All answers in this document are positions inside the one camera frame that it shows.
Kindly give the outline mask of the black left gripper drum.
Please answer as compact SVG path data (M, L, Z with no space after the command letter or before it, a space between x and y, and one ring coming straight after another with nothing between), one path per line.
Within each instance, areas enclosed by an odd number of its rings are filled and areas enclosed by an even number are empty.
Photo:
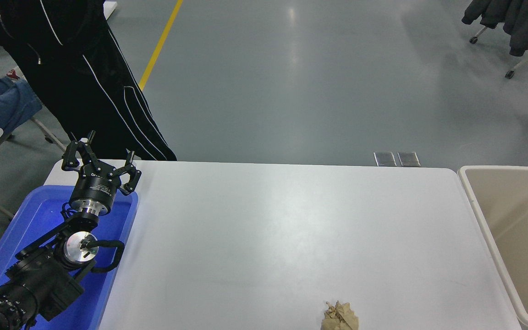
M121 186L119 178L79 175L71 194L71 205L76 205L78 201L83 200L93 200L102 205L113 205L119 186Z

